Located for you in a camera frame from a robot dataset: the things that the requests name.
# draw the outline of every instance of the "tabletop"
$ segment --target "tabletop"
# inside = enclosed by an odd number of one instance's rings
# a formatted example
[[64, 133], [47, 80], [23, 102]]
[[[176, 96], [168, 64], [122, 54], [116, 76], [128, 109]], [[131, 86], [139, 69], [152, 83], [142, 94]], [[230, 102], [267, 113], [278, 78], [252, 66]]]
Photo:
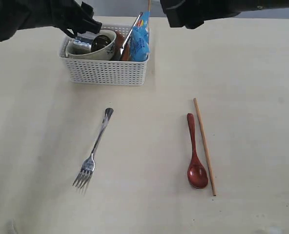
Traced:
[[[139, 87], [71, 83], [59, 29], [0, 43], [0, 234], [12, 219], [19, 234], [289, 234], [289, 20], [187, 30], [152, 18], [150, 27]], [[216, 197], [186, 177], [193, 98]], [[72, 182], [107, 107], [114, 113], [81, 195]]]

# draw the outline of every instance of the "spoon handle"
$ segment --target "spoon handle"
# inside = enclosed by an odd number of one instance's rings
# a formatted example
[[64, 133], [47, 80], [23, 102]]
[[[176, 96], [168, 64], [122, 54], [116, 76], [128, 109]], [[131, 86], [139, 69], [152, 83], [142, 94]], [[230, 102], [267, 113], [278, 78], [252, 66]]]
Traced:
[[195, 123], [193, 114], [187, 114], [187, 121], [190, 131], [191, 145], [192, 145], [192, 159], [190, 164], [198, 164], [201, 165], [198, 155], [197, 155], [197, 147], [195, 144]]

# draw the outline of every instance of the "bowl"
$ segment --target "bowl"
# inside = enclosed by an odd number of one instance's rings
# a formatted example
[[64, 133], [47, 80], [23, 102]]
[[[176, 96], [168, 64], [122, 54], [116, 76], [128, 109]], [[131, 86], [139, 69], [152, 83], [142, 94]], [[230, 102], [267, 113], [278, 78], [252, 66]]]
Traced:
[[70, 41], [65, 49], [66, 56], [71, 59], [111, 60], [115, 53], [116, 33], [112, 30], [103, 29], [98, 35], [108, 36], [111, 39], [111, 43], [101, 50], [97, 50], [88, 54], [78, 55], [75, 53], [72, 42]]

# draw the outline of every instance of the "fork handle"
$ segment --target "fork handle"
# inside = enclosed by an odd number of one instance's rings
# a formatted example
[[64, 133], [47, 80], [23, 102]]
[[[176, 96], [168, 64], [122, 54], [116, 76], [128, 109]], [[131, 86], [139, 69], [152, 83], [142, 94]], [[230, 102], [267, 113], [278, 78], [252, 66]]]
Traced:
[[101, 136], [102, 136], [102, 134], [103, 134], [103, 132], [104, 132], [104, 130], [105, 130], [105, 128], [106, 128], [106, 126], [107, 126], [107, 124], [108, 124], [108, 122], [109, 122], [112, 114], [113, 114], [113, 112], [114, 112], [114, 110], [113, 110], [112, 108], [106, 108], [106, 110], [105, 110], [105, 114], [104, 114], [104, 118], [103, 118], [103, 121], [102, 121], [102, 125], [101, 125], [101, 129], [100, 129], [98, 138], [97, 138], [97, 140], [96, 140], [96, 143], [95, 143], [95, 145], [94, 145], [94, 148], [92, 148], [92, 151], [91, 151], [91, 155], [90, 155], [90, 156], [91, 156], [92, 158], [94, 157], [94, 154], [95, 154], [95, 152], [96, 152], [96, 150], [97, 150], [97, 147], [98, 147], [98, 145], [99, 145]]

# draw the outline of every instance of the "fork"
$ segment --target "fork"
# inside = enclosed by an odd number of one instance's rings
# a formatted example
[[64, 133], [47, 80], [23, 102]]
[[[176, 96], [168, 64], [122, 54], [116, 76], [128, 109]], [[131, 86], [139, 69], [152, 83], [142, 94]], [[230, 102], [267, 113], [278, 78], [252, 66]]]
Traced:
[[92, 148], [92, 151], [91, 151], [89, 157], [83, 162], [81, 170], [78, 173], [75, 181], [73, 182], [73, 186], [76, 183], [75, 187], [77, 189], [82, 189], [85, 186], [85, 184], [87, 184], [86, 189], [88, 187], [88, 184], [89, 184], [90, 179], [92, 177], [92, 173], [95, 170], [95, 161], [94, 161], [95, 153], [96, 153], [97, 147], [99, 145], [101, 136], [102, 136], [112, 114], [113, 114], [112, 108], [107, 108], [105, 110], [105, 115], [104, 115], [104, 118], [102, 121], [101, 129], [100, 129], [98, 138], [95, 142], [95, 145]]

